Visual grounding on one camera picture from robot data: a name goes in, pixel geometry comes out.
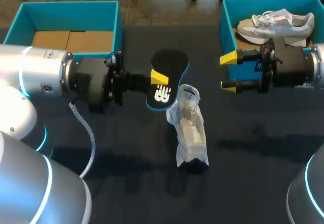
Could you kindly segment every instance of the white cable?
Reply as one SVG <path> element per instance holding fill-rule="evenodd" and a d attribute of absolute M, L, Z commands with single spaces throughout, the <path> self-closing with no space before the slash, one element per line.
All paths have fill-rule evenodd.
<path fill-rule="evenodd" d="M 72 104 L 71 102 L 69 103 L 69 107 L 71 108 L 73 114 L 75 115 L 75 117 L 80 121 L 80 123 L 82 123 L 82 125 L 86 128 L 87 132 L 89 133 L 90 136 L 90 140 L 91 140 L 91 155 L 90 155 L 90 159 L 89 162 L 85 168 L 85 170 L 83 171 L 83 173 L 81 173 L 80 178 L 84 178 L 84 176 L 88 173 L 88 171 L 91 168 L 91 165 L 93 163 L 93 160 L 95 158 L 95 153 L 96 153 L 96 141 L 95 141 L 95 136 L 93 135 L 93 132 L 90 128 L 90 126 L 88 125 L 88 123 L 82 118 L 82 116 L 79 114 L 79 112 L 76 109 L 75 104 Z"/>

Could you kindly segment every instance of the new balance logo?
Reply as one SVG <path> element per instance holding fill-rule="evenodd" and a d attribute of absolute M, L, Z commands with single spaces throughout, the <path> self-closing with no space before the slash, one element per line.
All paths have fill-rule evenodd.
<path fill-rule="evenodd" d="M 163 85 L 158 85 L 157 90 L 155 91 L 154 99 L 156 101 L 167 103 L 170 98 L 170 94 L 169 94 L 170 92 L 171 92 L 171 88 L 168 88 Z"/>

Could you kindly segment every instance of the shoelace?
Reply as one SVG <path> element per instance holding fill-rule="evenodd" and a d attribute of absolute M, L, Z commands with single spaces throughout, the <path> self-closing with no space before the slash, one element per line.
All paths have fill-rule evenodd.
<path fill-rule="evenodd" d="M 270 25 L 275 24 L 276 20 L 275 18 L 269 16 L 269 14 L 274 13 L 273 11 L 266 11 L 262 15 L 253 15 L 252 20 L 254 24 L 257 25 Z"/>

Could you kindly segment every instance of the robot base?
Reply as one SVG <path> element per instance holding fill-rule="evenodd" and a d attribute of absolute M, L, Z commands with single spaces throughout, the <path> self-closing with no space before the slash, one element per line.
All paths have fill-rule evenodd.
<path fill-rule="evenodd" d="M 88 224 L 91 207 L 78 175 L 0 132 L 1 224 Z"/>
<path fill-rule="evenodd" d="M 291 224 L 317 224 L 324 221 L 324 145 L 292 181 L 286 200 Z"/>

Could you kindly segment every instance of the sticker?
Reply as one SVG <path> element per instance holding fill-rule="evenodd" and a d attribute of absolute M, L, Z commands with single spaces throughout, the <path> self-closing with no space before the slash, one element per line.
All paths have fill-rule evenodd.
<path fill-rule="evenodd" d="M 47 50 L 44 54 L 44 58 L 48 59 L 55 59 L 57 57 L 58 51 L 57 50 Z"/>
<path fill-rule="evenodd" d="M 156 101 L 161 101 L 163 103 L 167 103 L 170 98 L 171 88 L 168 88 L 163 85 L 157 85 L 157 90 L 155 91 L 154 99 Z"/>
<path fill-rule="evenodd" d="M 262 72 L 262 68 L 263 68 L 262 63 L 257 62 L 254 68 L 254 72 Z"/>

